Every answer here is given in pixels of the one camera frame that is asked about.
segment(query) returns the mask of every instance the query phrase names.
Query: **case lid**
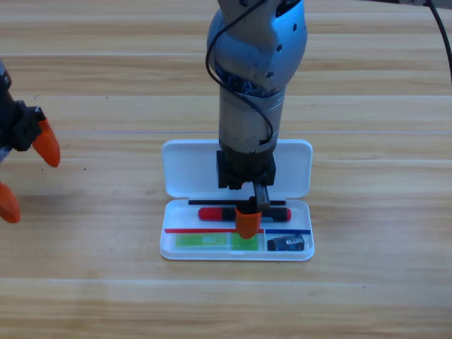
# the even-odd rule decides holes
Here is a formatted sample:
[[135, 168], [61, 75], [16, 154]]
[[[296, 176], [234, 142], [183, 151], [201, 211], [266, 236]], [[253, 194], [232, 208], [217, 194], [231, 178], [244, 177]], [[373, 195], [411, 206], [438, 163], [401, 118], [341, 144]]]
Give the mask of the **case lid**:
[[[248, 199], [253, 185], [232, 191], [218, 188], [215, 140], [174, 140], [162, 147], [163, 170], [167, 193], [174, 198]], [[268, 187], [271, 200], [301, 198], [309, 192], [312, 146], [303, 140], [278, 141], [274, 152], [275, 184]]]

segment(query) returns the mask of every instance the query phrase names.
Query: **metal cylinder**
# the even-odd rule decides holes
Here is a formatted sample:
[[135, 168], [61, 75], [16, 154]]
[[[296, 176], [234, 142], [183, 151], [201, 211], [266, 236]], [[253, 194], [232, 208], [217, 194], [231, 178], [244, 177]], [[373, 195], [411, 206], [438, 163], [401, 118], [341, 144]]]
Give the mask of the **metal cylinder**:
[[261, 141], [269, 137], [266, 120], [247, 103], [223, 88], [220, 90], [220, 144], [241, 153], [264, 152], [276, 147], [280, 129], [285, 89], [272, 97], [246, 98], [256, 104], [273, 125], [269, 143]]

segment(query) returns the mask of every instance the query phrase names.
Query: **pen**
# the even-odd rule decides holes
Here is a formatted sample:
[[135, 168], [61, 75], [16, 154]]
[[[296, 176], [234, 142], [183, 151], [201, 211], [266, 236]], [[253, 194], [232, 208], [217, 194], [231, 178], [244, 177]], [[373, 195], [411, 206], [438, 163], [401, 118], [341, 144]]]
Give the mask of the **pen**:
[[[231, 207], [204, 207], [198, 212], [202, 221], [234, 221], [235, 208]], [[287, 222], [292, 218], [289, 208], [269, 208], [262, 211], [263, 222]]]
[[[240, 205], [241, 203], [248, 203], [249, 200], [189, 200], [189, 205]], [[283, 206], [285, 205], [285, 201], [271, 201], [271, 205], [273, 206]]]

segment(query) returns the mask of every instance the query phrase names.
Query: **red stripe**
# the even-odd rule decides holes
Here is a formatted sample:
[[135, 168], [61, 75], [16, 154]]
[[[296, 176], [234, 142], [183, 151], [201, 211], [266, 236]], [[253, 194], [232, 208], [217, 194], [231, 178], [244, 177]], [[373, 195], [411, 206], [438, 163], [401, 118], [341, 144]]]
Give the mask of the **red stripe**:
[[165, 228], [166, 233], [237, 233], [235, 228]]

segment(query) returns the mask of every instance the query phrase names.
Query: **wooden table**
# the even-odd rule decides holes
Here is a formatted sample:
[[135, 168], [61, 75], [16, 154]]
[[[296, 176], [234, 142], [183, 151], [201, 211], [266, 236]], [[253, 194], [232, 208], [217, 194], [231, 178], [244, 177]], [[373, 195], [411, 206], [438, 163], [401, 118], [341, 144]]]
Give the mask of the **wooden table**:
[[63, 157], [1, 164], [23, 220], [0, 226], [0, 338], [452, 338], [452, 88], [427, 8], [306, 1], [282, 137], [315, 151], [312, 260], [160, 256], [160, 147], [218, 137], [217, 8], [0, 1], [12, 93], [43, 107]]

